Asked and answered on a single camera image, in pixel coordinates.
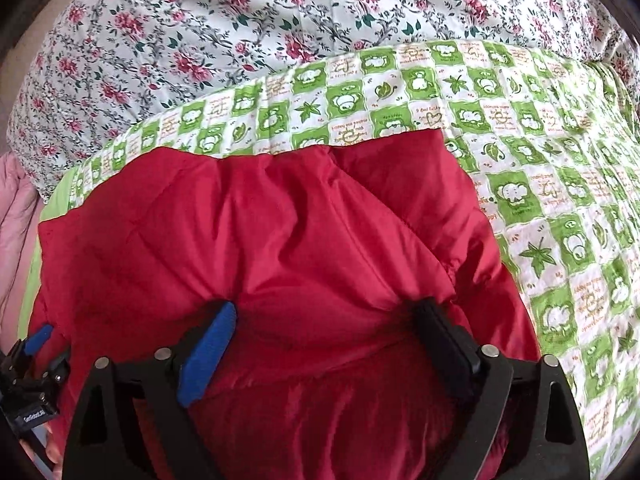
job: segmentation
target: black clamp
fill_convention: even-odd
[[[65,480],[152,480],[135,399],[145,399],[175,480],[223,480],[186,411],[202,398],[236,327],[232,303],[210,304],[214,315],[151,359],[96,360],[66,441]]]
[[[60,389],[69,376],[69,352],[53,360],[39,378],[29,376],[33,357],[49,339],[51,327],[43,327],[25,340],[18,340],[9,353],[0,354],[0,411],[13,434],[24,440],[47,467],[54,464],[33,429],[56,418]]]
[[[468,413],[437,480],[473,480],[514,406],[509,443],[495,480],[589,480],[580,415],[558,359],[508,359],[453,326],[433,298],[414,311],[418,338],[449,394]]]

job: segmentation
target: floral fabric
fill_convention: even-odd
[[[41,194],[131,123],[258,76],[373,46],[469,38],[640,60],[597,0],[73,0],[31,65],[8,140]]]

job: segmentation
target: quilted fabric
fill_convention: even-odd
[[[146,358],[203,320],[211,298],[234,301],[236,334],[190,409],[230,480],[429,468],[455,412],[412,330],[412,300],[433,296],[479,343],[539,357],[439,130],[223,160],[158,148],[43,222],[40,239],[31,329],[56,330],[38,364],[71,344],[62,439],[96,358]],[[503,449],[501,438],[482,478]]]

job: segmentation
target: green and white checkered blanket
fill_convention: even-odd
[[[314,62],[135,125],[72,170],[69,207],[156,146],[250,155],[423,128],[442,128],[476,184],[604,478],[638,432],[640,366],[640,126],[607,66],[480,41]]]

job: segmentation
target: pink fabric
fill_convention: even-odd
[[[16,156],[0,156],[0,349],[15,342],[42,200]]]

